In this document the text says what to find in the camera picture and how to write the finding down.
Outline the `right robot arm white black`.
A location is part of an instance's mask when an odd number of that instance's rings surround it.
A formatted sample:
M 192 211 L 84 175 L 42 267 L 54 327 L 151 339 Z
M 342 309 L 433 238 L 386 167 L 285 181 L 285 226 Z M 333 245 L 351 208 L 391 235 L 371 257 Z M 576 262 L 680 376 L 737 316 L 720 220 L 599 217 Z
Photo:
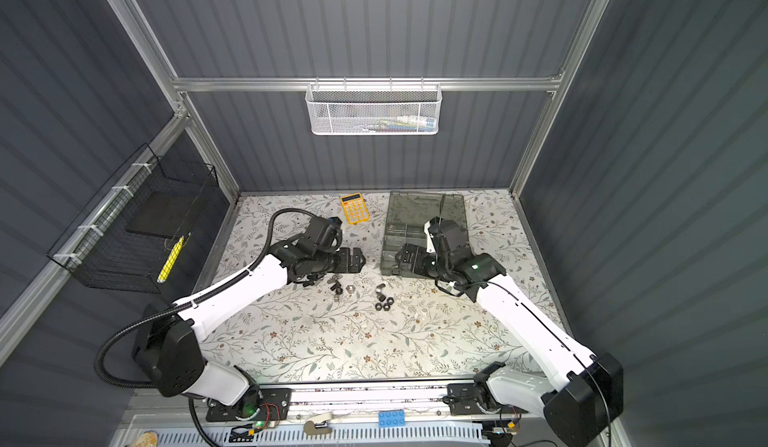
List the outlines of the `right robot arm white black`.
M 587 446 L 624 408 L 624 369 L 609 353 L 597 355 L 543 313 L 506 269 L 487 253 L 474 253 L 465 229 L 435 217 L 423 245 L 404 244 L 396 272 L 431 279 L 452 297 L 467 297 L 521 343 L 541 369 L 539 378 L 495 362 L 473 380 L 477 405 L 495 412 L 520 407 L 546 420 L 567 446 Z

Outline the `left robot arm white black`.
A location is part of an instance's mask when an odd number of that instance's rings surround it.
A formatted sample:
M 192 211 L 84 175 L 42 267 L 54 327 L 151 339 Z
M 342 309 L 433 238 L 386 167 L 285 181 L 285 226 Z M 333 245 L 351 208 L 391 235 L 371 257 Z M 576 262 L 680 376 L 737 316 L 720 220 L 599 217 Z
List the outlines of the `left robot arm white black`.
M 359 274 L 362 250 L 344 247 L 341 220 L 312 216 L 304 232 L 272 241 L 256 260 L 217 284 L 181 298 L 172 313 L 138 329 L 133 359 L 164 397 L 207 398 L 235 406 L 258 394 L 239 367 L 210 360 L 200 344 L 262 297 L 290 284 L 312 286 L 329 274 Z

